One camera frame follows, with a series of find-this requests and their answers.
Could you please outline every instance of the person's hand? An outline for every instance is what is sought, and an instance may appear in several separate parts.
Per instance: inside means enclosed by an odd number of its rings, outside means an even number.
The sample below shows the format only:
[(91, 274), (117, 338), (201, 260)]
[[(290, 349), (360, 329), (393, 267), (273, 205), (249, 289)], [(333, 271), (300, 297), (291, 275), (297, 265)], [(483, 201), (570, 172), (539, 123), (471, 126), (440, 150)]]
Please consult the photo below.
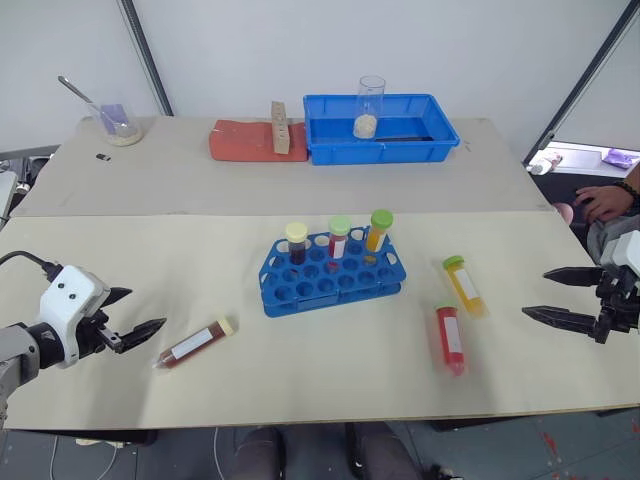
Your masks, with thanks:
[(576, 191), (578, 195), (574, 206), (586, 203), (584, 217), (587, 222), (595, 220), (608, 222), (629, 210), (633, 204), (633, 196), (620, 187), (585, 187)]

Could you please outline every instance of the wooden block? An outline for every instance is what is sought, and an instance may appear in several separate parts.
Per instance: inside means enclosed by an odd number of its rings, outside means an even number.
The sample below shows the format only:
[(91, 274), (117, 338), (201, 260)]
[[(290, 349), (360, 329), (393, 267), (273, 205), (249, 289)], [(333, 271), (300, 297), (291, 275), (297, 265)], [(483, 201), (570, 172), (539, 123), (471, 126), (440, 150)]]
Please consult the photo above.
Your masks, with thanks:
[(271, 130), (273, 134), (273, 151), (286, 155), (289, 153), (291, 139), (284, 103), (271, 102)]

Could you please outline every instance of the metal pole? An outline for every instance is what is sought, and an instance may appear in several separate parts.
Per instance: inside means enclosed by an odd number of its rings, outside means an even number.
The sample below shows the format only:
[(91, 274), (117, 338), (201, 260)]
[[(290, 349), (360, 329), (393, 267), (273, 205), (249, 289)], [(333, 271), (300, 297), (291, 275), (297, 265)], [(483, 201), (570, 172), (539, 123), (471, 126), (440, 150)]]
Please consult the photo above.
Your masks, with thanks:
[(147, 38), (144, 36), (144, 31), (142, 30), (138, 13), (136, 12), (136, 8), (133, 6), (133, 0), (120, 0), (120, 3), (122, 4), (122, 9), (124, 10), (126, 19), (129, 22), (129, 26), (131, 27), (133, 38), (140, 49), (142, 61), (147, 69), (149, 79), (151, 80), (153, 89), (156, 92), (160, 106), (162, 107), (162, 113), (173, 116), (173, 109), (171, 108), (171, 104), (167, 98), (167, 93), (164, 91), (164, 86), (162, 85), (162, 80), (160, 80), (156, 64), (153, 61), (151, 50), (149, 50)]
[(571, 90), (571, 93), (569, 93), (567, 99), (560, 106), (560, 109), (553, 116), (553, 118), (549, 122), (549, 125), (547, 125), (547, 128), (544, 129), (542, 135), (540, 135), (540, 138), (538, 138), (538, 141), (533, 145), (528, 155), (523, 160), (524, 164), (529, 163), (529, 161), (539, 150), (545, 149), (549, 142), (553, 140), (555, 136), (555, 129), (563, 120), (567, 112), (571, 109), (573, 104), (580, 98), (582, 91), (589, 85), (589, 82), (591, 81), (593, 76), (598, 72), (598, 68), (600, 67), (602, 62), (605, 61), (607, 55), (615, 46), (620, 36), (627, 28), (627, 25), (629, 25), (629, 23), (633, 20), (634, 15), (639, 10), (640, 0), (631, 0), (629, 2), (629, 5), (627, 5), (627, 8), (625, 8), (624, 12), (622, 12), (622, 15), (620, 15), (620, 18), (614, 25), (613, 29), (605, 39), (602, 46), (596, 52), (593, 60), (591, 60), (591, 63), (589, 63), (589, 66), (578, 80), (578, 83), (576, 83), (575, 87), (573, 87), (573, 90)]

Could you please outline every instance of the wristwatch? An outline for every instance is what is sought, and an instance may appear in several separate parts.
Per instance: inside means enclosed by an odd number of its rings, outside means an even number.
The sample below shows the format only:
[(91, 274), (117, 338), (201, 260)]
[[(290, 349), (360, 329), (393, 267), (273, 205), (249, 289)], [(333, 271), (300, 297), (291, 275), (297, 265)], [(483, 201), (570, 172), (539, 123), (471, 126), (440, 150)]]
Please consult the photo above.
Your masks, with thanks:
[(616, 182), (613, 185), (623, 189), (633, 197), (633, 203), (627, 212), (636, 212), (637, 210), (640, 210), (640, 193), (636, 192), (631, 185), (625, 182)]

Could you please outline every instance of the blue test tube rack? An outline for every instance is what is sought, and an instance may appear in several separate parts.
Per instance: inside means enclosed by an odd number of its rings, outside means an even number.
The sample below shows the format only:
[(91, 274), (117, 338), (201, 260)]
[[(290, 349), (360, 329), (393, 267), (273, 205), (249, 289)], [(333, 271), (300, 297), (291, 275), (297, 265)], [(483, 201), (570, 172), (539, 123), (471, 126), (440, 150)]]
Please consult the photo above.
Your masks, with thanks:
[(287, 240), (277, 240), (259, 273), (265, 313), (281, 317), (398, 293), (407, 278), (402, 262), (388, 235), (379, 252), (366, 251), (368, 231), (352, 228), (340, 259), (329, 256), (328, 232), (309, 235), (301, 265), (291, 263)]

